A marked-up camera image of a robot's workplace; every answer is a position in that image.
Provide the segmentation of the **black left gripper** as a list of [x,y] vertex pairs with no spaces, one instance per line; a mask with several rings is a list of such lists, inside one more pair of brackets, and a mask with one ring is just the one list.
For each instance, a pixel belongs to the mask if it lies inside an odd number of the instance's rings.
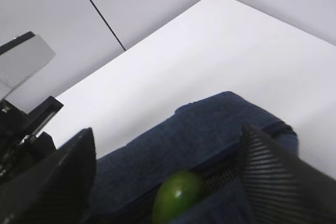
[[44,126],[64,105],[52,96],[29,113],[1,100],[1,182],[27,171],[56,150]]

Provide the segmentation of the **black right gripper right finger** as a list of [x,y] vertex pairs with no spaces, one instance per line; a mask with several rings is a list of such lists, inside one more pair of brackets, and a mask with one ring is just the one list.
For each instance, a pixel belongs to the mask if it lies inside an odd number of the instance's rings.
[[335,223],[335,179],[253,125],[241,130],[238,176],[256,223]]

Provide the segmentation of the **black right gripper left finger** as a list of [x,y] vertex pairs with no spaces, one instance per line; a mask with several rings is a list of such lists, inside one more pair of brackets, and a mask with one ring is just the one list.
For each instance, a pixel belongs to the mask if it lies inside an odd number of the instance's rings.
[[91,128],[1,185],[1,223],[79,223],[96,175]]

